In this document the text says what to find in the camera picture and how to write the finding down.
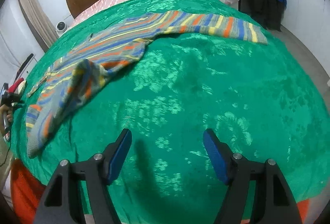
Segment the person's left hand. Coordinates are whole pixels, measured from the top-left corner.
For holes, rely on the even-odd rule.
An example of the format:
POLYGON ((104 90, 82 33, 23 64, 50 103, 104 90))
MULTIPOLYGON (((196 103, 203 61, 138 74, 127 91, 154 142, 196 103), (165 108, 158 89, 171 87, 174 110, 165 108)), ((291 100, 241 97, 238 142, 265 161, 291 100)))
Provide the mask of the person's left hand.
POLYGON ((2 136, 5 136, 8 133, 9 127, 13 121, 13 112, 12 107, 8 107, 7 105, 3 104, 0 108, 0 130, 2 136))

